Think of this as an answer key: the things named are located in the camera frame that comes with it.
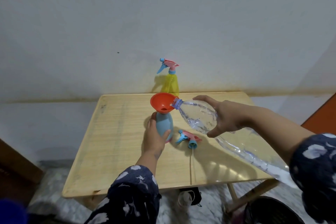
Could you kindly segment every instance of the spray bottle cap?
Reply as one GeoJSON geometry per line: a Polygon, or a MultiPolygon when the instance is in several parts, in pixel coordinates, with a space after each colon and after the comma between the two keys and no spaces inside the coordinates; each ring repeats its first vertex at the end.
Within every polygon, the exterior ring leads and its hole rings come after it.
{"type": "Polygon", "coordinates": [[[162,65],[161,65],[160,69],[158,70],[157,74],[161,73],[161,71],[163,69],[167,68],[167,67],[169,67],[168,73],[170,73],[170,74],[175,74],[176,73],[175,67],[178,67],[179,66],[178,64],[176,64],[174,61],[163,59],[163,58],[161,58],[160,61],[162,62],[162,65]]]}

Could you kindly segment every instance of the wooden table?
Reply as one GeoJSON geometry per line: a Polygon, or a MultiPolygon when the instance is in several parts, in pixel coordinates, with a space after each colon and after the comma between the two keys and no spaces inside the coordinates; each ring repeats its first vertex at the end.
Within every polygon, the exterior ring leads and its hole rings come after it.
{"type": "MultiPolygon", "coordinates": [[[[189,100],[199,94],[207,94],[219,101],[253,105],[243,92],[181,93],[179,97],[189,100]]],[[[149,103],[152,95],[117,94],[100,97],[64,185],[63,197],[75,198],[93,209],[118,175],[137,162],[141,155],[145,125],[154,112],[149,103]]],[[[231,212],[278,184],[270,175],[224,150],[214,139],[192,130],[178,110],[171,111],[171,115],[174,136],[166,144],[157,163],[156,180],[159,189],[227,183],[233,204],[228,205],[226,211],[231,212]],[[187,142],[179,145],[175,143],[180,135],[179,129],[203,139],[194,152],[195,161],[192,161],[187,142]],[[242,198],[237,198],[232,183],[255,180],[266,181],[242,198]]],[[[242,129],[235,134],[225,133],[224,136],[234,137],[237,144],[242,144],[251,136],[249,134],[248,130],[242,129]]],[[[274,153],[266,141],[254,137],[254,142],[264,149],[266,155],[274,153]]]]}

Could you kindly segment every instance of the spray bottle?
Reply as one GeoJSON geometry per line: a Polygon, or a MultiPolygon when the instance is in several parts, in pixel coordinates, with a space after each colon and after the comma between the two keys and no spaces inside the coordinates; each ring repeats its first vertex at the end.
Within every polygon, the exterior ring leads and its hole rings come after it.
{"type": "Polygon", "coordinates": [[[166,59],[160,59],[162,62],[162,65],[160,69],[158,70],[157,74],[160,73],[163,69],[169,67],[168,74],[166,76],[165,83],[161,89],[161,92],[166,92],[173,94],[174,96],[179,96],[179,84],[177,82],[177,76],[176,76],[176,71],[175,67],[179,66],[176,64],[174,61],[171,60],[166,60],[166,59]]]}

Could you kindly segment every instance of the sleeve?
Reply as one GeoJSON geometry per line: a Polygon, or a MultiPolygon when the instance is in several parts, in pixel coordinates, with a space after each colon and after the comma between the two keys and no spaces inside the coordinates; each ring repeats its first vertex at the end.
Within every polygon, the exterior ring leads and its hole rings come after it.
{"type": "Polygon", "coordinates": [[[85,224],[156,223],[159,188],[152,172],[132,166],[122,172],[85,224]]]}
{"type": "Polygon", "coordinates": [[[313,135],[303,141],[289,164],[290,174],[302,190],[306,212],[317,223],[336,220],[336,136],[313,135]]]}

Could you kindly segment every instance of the clear plastic bottle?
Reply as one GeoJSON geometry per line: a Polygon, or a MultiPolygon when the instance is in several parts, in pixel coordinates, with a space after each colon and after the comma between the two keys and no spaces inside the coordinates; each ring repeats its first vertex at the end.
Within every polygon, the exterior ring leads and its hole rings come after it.
{"type": "MultiPolygon", "coordinates": [[[[207,134],[217,124],[215,110],[204,101],[183,101],[175,98],[172,107],[179,110],[181,116],[191,128],[203,134],[207,134]]],[[[286,163],[266,144],[257,143],[258,140],[263,139],[253,129],[243,128],[237,132],[221,134],[215,140],[224,149],[236,154],[281,182],[296,187],[290,177],[286,163]]]]}

